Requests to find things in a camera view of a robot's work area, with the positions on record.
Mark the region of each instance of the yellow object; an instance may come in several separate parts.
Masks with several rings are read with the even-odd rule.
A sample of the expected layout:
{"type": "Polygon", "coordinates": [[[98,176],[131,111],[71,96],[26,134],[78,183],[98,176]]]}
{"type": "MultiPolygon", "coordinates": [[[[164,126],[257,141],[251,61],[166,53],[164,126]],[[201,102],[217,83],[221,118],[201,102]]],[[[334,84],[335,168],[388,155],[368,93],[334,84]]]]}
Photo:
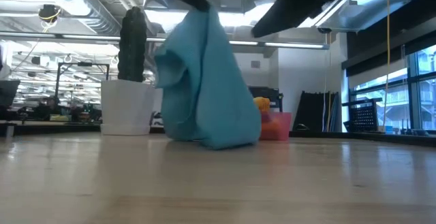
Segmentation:
{"type": "Polygon", "coordinates": [[[258,106],[260,112],[269,112],[270,100],[268,98],[256,97],[254,103],[258,106]]]}
{"type": "Polygon", "coordinates": [[[388,0],[388,32],[387,32],[387,43],[388,43],[388,73],[386,74],[386,87],[384,89],[384,112],[383,112],[383,126],[386,126],[386,101],[388,100],[389,91],[389,73],[390,73],[390,0],[388,0]]]}

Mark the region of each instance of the cable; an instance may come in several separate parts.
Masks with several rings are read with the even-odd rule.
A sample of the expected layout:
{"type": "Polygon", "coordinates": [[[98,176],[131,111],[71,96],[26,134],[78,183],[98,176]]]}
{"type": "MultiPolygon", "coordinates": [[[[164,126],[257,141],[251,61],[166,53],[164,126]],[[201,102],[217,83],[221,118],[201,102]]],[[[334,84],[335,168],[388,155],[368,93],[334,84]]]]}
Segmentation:
{"type": "MultiPolygon", "coordinates": [[[[332,44],[332,32],[330,32],[330,41],[328,42],[328,45],[330,46],[332,44]]],[[[331,67],[332,67],[332,51],[329,49],[328,50],[328,55],[329,55],[329,63],[328,63],[328,70],[330,71],[331,67]]],[[[327,132],[330,132],[330,112],[332,110],[331,108],[331,104],[332,104],[332,93],[331,90],[328,89],[328,119],[327,119],[327,132]]]]}
{"type": "Polygon", "coordinates": [[[325,132],[325,118],[326,118],[326,91],[327,91],[327,64],[326,64],[326,57],[324,57],[324,68],[326,69],[324,71],[324,92],[323,92],[323,108],[322,108],[322,132],[325,132]]]}
{"type": "Polygon", "coordinates": [[[53,20],[53,18],[55,18],[56,16],[58,16],[58,15],[61,13],[61,11],[62,11],[62,8],[59,8],[59,10],[57,11],[56,14],[54,14],[54,15],[52,15],[52,16],[49,16],[49,17],[41,17],[41,16],[40,16],[40,19],[41,19],[41,20],[51,20],[51,21],[50,21],[50,23],[51,23],[52,20],[53,20]]]}
{"type": "MultiPolygon", "coordinates": [[[[44,28],[44,30],[42,31],[42,33],[46,33],[48,31],[48,27],[46,27],[46,28],[44,28]]],[[[26,60],[27,60],[27,58],[29,58],[29,56],[32,54],[32,52],[35,50],[35,48],[36,48],[36,46],[40,43],[40,38],[38,38],[37,39],[37,41],[36,41],[36,43],[35,43],[35,45],[32,47],[32,49],[30,50],[30,52],[27,54],[27,56],[14,68],[14,70],[12,70],[11,71],[11,73],[13,72],[13,71],[16,71],[17,70],[17,68],[19,68],[26,60]]]]}
{"type": "Polygon", "coordinates": [[[387,43],[388,43],[388,73],[386,74],[386,87],[384,91],[384,111],[383,111],[383,126],[386,127],[386,102],[388,101],[389,91],[389,72],[390,72],[390,0],[388,0],[388,29],[387,29],[387,43]]]}

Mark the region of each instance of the cactus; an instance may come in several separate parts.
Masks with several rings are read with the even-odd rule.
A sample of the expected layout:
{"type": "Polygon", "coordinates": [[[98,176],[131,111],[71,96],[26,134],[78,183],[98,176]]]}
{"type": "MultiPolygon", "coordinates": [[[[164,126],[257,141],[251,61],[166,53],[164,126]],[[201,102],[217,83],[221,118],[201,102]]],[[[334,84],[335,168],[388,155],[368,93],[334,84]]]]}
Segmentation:
{"type": "Polygon", "coordinates": [[[144,81],[146,30],[145,16],[142,10],[138,7],[128,10],[123,18],[119,43],[119,80],[144,81]]]}

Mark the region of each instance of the blue cloth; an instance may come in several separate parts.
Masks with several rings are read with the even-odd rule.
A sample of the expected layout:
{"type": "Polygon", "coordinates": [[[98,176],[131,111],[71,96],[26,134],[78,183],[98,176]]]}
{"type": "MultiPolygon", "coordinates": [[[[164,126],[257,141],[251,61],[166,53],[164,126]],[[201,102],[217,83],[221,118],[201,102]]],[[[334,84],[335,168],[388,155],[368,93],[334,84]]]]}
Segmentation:
{"type": "Polygon", "coordinates": [[[158,48],[155,62],[167,136],[213,149],[258,141],[260,112],[215,9],[190,11],[158,48]]]}

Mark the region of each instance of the white planter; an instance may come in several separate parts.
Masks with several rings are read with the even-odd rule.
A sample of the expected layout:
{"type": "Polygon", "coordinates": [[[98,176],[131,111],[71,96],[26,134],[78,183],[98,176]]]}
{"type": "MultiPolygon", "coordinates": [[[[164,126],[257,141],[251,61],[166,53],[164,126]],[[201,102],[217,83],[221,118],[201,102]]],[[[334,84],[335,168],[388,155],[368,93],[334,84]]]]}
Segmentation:
{"type": "Polygon", "coordinates": [[[155,88],[126,80],[102,82],[104,135],[148,135],[155,88]]]}

